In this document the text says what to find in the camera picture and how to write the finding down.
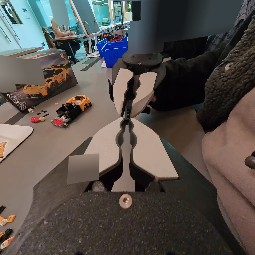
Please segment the wooden office desk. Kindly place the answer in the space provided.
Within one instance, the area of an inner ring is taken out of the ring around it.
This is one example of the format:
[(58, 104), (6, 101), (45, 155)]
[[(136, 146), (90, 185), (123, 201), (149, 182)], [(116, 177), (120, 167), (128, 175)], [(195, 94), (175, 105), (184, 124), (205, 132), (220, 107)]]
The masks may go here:
[(32, 48), (24, 48), (24, 49), (12, 49), (0, 52), (1, 56), (9, 56), (9, 57), (20, 57), (30, 53), (35, 53), (39, 50), (43, 50), (44, 47), (32, 47)]
[(85, 39), (85, 41), (91, 42), (91, 38), (86, 37), (84, 34), (78, 35), (77, 33), (71, 32), (60, 32), (64, 34), (64, 37), (52, 38), (50, 41), (55, 44), (57, 49), (62, 49), (66, 52), (67, 56), (70, 57), (69, 60), (72, 64), (76, 64), (76, 52), (81, 48), (79, 41)]

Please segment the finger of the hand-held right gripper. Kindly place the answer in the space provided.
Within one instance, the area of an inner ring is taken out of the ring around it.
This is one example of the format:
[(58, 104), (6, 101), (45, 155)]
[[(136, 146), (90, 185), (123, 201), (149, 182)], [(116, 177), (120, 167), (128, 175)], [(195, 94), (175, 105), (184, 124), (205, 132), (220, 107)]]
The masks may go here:
[(119, 117), (123, 116), (125, 105), (129, 101), (130, 95), (128, 85), (133, 76), (134, 74), (130, 70), (120, 68), (116, 80), (112, 86), (114, 105)]
[(140, 114), (151, 101), (154, 95), (156, 77), (156, 72), (146, 72), (140, 75), (140, 86), (135, 92), (135, 98), (132, 101), (129, 118), (134, 118)]

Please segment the dark fleece jacket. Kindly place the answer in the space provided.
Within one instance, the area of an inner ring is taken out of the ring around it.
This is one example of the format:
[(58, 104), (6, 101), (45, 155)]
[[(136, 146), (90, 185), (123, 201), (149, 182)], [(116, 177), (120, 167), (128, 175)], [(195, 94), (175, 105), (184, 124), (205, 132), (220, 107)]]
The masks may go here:
[(227, 120), (236, 104), (255, 86), (254, 10), (237, 29), (221, 53), (205, 84), (205, 100), (197, 120), (206, 131)]

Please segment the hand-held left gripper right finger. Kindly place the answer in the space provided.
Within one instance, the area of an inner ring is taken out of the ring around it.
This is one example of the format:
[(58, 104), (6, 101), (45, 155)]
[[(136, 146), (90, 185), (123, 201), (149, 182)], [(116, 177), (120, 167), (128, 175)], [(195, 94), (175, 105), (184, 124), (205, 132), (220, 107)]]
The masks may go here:
[(156, 181), (177, 180), (178, 174), (157, 133), (135, 118), (129, 120), (134, 135), (133, 163)]

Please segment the dark tape strip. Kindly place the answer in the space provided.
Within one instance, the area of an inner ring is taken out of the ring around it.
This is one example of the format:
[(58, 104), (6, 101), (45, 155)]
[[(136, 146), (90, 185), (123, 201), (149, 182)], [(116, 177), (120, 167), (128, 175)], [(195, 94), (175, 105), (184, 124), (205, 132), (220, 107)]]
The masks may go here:
[(99, 62), (102, 58), (90, 58), (87, 61), (83, 62), (82, 65), (85, 65), (84, 68), (81, 69), (81, 71), (87, 71), (90, 69), (93, 65), (95, 65), (97, 62)]

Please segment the pile of small lego pieces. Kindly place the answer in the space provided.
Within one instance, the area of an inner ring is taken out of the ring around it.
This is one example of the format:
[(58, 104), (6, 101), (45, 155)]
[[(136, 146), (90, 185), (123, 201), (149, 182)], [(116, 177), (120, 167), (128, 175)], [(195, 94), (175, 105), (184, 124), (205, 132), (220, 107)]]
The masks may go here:
[[(8, 218), (4, 218), (2, 217), (2, 215), (0, 215), (0, 226), (4, 226), (7, 223), (12, 223), (15, 220), (15, 218), (16, 215), (10, 215)], [(5, 248), (7, 248), (14, 239), (14, 236), (12, 236), (12, 234), (13, 229), (11, 228), (8, 228), (5, 231), (0, 232), (0, 253), (2, 253), (2, 251)]]

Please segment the yellow car lego box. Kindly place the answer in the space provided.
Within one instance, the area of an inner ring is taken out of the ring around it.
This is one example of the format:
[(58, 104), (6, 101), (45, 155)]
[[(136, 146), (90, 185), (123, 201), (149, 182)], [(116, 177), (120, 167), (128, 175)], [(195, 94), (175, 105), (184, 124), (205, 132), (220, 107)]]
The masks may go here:
[(10, 102), (20, 112), (25, 112), (78, 84), (64, 50), (51, 48), (18, 58), (40, 62), (44, 85), (17, 84), (16, 91), (1, 93), (1, 104)]

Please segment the black lego box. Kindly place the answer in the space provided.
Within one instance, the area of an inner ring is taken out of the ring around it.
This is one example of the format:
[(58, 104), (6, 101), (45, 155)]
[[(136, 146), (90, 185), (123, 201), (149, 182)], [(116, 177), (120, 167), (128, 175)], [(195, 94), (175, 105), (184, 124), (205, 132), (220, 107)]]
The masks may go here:
[(101, 34), (102, 39), (107, 39), (107, 42), (119, 42), (125, 36), (124, 30), (114, 30)]

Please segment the partly built lego car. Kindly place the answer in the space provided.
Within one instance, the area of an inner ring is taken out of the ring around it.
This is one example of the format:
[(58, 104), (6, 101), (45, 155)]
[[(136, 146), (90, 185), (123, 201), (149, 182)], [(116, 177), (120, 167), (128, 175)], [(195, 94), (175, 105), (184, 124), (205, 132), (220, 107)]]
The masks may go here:
[(91, 107), (89, 97), (77, 95), (66, 101), (65, 104), (56, 110), (57, 117), (51, 120), (52, 125), (66, 128), (69, 123), (76, 119), (87, 107)]

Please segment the white rounded mat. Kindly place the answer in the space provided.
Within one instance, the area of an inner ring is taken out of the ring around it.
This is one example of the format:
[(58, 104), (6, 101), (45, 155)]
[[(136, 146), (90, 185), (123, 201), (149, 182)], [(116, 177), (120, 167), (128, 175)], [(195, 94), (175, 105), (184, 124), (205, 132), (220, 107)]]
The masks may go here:
[(7, 141), (7, 145), (5, 147), (6, 157), (21, 143), (23, 143), (33, 133), (33, 131), (33, 127), (30, 126), (1, 124), (0, 142)]

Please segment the person's right forearm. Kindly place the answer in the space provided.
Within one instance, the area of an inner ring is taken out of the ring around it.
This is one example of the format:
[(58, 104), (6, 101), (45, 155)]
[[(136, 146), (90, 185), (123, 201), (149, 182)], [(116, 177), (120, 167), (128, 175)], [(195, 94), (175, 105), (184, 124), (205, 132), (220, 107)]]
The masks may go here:
[(218, 48), (192, 59), (166, 62), (166, 75), (155, 90), (156, 100), (150, 102), (150, 107), (157, 111), (170, 111), (203, 103), (205, 84), (222, 51)]

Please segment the person's right hand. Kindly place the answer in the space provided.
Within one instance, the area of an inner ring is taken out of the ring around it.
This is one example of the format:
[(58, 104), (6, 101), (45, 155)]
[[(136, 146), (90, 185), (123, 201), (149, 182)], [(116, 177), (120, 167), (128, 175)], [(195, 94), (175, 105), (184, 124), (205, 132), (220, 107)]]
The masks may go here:
[(155, 89), (154, 95), (148, 104), (152, 109), (156, 111), (169, 111), (169, 83), (161, 82)]

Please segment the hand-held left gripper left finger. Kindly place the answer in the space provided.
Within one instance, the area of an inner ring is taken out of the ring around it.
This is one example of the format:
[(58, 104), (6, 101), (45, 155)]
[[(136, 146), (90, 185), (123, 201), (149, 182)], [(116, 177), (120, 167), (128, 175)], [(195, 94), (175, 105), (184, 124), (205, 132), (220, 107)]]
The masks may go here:
[(84, 155), (99, 154), (99, 174), (107, 173), (121, 162), (121, 148), (117, 144), (117, 138), (122, 131), (118, 118), (100, 129), (92, 138)]

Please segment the black lego plate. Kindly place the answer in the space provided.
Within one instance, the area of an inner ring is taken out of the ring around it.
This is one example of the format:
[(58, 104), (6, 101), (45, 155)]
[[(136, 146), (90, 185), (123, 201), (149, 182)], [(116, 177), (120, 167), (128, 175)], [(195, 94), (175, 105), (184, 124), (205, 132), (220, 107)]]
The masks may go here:
[(124, 123), (125, 125), (128, 125), (129, 119), (130, 119), (130, 114), (132, 110), (132, 100), (127, 100), (124, 104)]

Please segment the office chair with jacket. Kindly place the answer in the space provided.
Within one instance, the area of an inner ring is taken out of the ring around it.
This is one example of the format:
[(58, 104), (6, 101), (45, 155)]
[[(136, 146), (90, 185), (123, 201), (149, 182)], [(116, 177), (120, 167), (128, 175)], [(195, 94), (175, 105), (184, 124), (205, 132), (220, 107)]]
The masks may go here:
[(49, 49), (56, 48), (54, 43), (51, 41), (51, 39), (52, 39), (52, 36), (50, 34), (51, 28), (50, 27), (42, 27), (42, 31), (43, 31), (48, 48)]

